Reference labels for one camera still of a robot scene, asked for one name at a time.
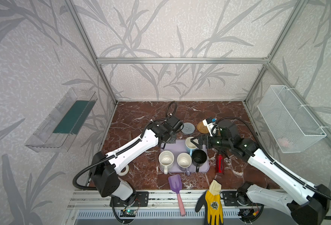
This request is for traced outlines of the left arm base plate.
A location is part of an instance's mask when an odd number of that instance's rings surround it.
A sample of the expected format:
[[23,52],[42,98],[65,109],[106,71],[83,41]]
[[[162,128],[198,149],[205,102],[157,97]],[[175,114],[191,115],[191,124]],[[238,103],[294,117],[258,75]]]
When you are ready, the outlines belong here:
[[135,191],[126,200],[121,200],[119,197],[112,197],[111,206],[114,207],[147,207],[149,201],[149,192],[147,191]]

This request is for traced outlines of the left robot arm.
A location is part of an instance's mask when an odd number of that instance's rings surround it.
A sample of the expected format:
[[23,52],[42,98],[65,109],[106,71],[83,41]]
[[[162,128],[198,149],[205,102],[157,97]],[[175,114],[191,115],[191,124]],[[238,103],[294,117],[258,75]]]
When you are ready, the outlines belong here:
[[95,167],[89,176],[101,197],[118,197],[125,201],[135,196],[136,191],[119,177],[120,172],[134,159],[148,149],[168,142],[183,127],[176,116],[171,115],[164,120],[150,121],[142,133],[120,148],[99,153],[93,157]]

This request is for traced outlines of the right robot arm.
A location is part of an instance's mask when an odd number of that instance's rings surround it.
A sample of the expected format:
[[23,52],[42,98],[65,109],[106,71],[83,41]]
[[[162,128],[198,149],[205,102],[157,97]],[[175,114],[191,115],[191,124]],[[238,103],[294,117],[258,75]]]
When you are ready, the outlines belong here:
[[330,201],[322,195],[330,194],[330,190],[324,185],[315,186],[284,168],[277,160],[266,155],[253,140],[241,138],[236,131],[222,131],[220,136],[198,136],[192,138],[191,142],[199,148],[206,146],[229,150],[284,190],[283,193],[271,191],[248,182],[237,190],[241,200],[283,212],[299,225],[320,225],[326,218]]

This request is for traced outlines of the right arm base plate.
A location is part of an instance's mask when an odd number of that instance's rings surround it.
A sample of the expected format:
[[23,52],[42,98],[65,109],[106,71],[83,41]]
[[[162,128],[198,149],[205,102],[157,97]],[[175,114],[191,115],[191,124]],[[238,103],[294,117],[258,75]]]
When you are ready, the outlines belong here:
[[252,202],[245,193],[237,190],[225,190],[220,192],[221,200],[226,207],[252,208],[261,207],[262,204]]

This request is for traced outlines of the light blue mug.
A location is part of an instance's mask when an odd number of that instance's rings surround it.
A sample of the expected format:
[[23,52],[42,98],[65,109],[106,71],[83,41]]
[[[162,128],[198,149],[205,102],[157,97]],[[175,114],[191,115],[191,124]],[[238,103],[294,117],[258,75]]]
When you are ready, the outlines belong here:
[[192,156],[192,153],[193,151],[195,150],[198,150],[199,148],[197,147],[197,144],[198,144],[198,140],[195,139],[194,142],[196,142],[196,144],[192,143],[191,140],[193,139],[194,137],[191,136],[191,137],[188,137],[185,141],[185,145],[186,145],[186,151],[187,153]]

